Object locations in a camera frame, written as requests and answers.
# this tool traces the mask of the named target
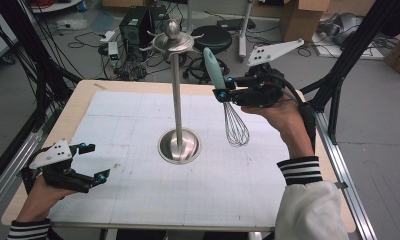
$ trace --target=hand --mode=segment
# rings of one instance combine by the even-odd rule
[[[287,144],[290,158],[314,156],[298,106],[288,96],[283,95],[280,101],[271,107],[243,106],[241,110],[263,116],[272,127],[278,130],[282,140]]]
[[[44,176],[40,175],[35,180],[35,184],[16,221],[42,221],[48,216],[51,207],[53,207],[63,197],[73,193],[75,193],[75,191],[47,185]]]

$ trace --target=black and white striped cuff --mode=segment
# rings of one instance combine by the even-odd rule
[[[322,181],[319,159],[316,156],[285,160],[277,165],[284,175],[287,185]]]
[[[10,227],[7,240],[38,240],[46,239],[48,228],[50,227],[50,219],[39,222],[17,222],[13,221]]]

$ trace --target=whisk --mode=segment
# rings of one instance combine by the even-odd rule
[[[225,130],[228,142],[233,147],[247,145],[250,140],[249,130],[238,116],[231,103],[224,102]]]

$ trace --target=floor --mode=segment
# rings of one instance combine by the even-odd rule
[[[66,9],[46,14],[49,24],[57,19],[69,21],[87,20],[87,28],[76,31],[55,31],[54,39],[76,69],[87,79],[104,78],[101,60],[97,48],[84,46],[69,48],[75,36],[90,31],[104,33],[116,28],[124,13],[106,11],[101,2],[89,2],[90,9],[79,13],[75,9]],[[220,20],[203,12],[195,15],[195,24],[215,24]],[[256,29],[262,31],[277,23],[272,19],[256,19]],[[249,33],[272,41],[279,40],[279,31]],[[99,37],[87,35],[79,37],[84,43],[97,45]],[[233,35],[233,44],[227,52],[217,57],[226,62],[231,76],[241,76],[248,70],[245,62],[240,63],[237,34]],[[248,42],[247,52],[253,43]],[[318,57],[312,48],[310,56],[305,57],[292,51],[271,65],[285,74],[296,88],[302,88],[325,76],[336,59]],[[155,65],[160,59],[151,59]],[[140,81],[170,82],[169,64],[160,63],[147,68],[150,73]],[[109,76],[113,73],[106,68]],[[183,84],[197,84],[197,81],[181,78]],[[29,115],[35,109],[35,98],[20,65],[0,63],[0,156],[14,138]],[[339,109],[337,141],[347,167],[356,185],[359,196],[370,218],[378,239],[400,240],[400,75],[382,61],[359,60],[344,82]],[[18,186],[16,180],[0,204],[0,219]],[[92,229],[57,229],[65,239],[98,239],[99,231]],[[0,222],[0,239],[7,235],[8,227]],[[196,239],[198,234],[184,235],[181,239]],[[356,234],[351,239],[359,239]]]

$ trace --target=computer tower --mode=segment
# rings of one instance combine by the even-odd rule
[[[151,21],[153,23],[154,33],[155,34],[162,33],[164,29],[163,24],[165,24],[166,20],[169,20],[169,15],[166,14],[166,7],[164,5],[151,6],[150,16],[151,16]]]
[[[153,40],[147,31],[152,32],[149,11],[146,6],[131,6],[128,13],[119,24],[122,42],[127,59],[146,60],[147,53],[139,48],[145,48]]]

